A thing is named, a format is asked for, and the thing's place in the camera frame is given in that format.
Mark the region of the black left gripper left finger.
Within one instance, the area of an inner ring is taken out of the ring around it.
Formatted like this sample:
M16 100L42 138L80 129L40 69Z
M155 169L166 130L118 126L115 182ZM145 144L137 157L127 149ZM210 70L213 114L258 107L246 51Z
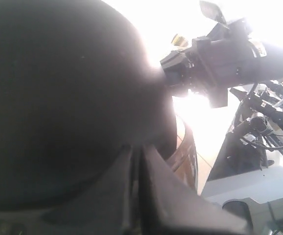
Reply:
M0 149L0 235L126 235L140 150Z

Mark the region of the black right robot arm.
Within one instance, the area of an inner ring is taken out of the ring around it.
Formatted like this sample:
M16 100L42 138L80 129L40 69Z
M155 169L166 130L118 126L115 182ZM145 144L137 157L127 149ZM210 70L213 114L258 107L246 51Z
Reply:
M283 48L250 37L244 19L216 26L190 47L175 46L161 61L174 96L205 93L212 106L239 106L201 194L193 132L188 124L171 138L173 152L160 160L147 148L139 178L143 235L283 235Z

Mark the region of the grey robot base block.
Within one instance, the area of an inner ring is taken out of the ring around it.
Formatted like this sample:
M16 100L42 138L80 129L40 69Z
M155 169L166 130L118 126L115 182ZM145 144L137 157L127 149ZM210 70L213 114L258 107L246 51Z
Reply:
M283 164L215 165L201 195L245 219L256 235L283 235Z

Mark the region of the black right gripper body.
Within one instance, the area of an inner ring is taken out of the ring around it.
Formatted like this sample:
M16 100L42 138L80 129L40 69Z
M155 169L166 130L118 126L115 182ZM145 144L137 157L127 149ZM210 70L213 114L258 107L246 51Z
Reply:
M188 40L175 36L171 45L171 51L160 61L171 94L185 97L189 92L198 93L208 98L212 108L228 106L227 89L213 86Z

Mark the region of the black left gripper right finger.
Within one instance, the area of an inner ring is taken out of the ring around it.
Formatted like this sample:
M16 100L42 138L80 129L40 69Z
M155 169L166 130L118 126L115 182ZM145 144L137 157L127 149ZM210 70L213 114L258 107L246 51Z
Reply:
M141 231L144 235L246 235L247 222L187 187L153 146L141 156Z

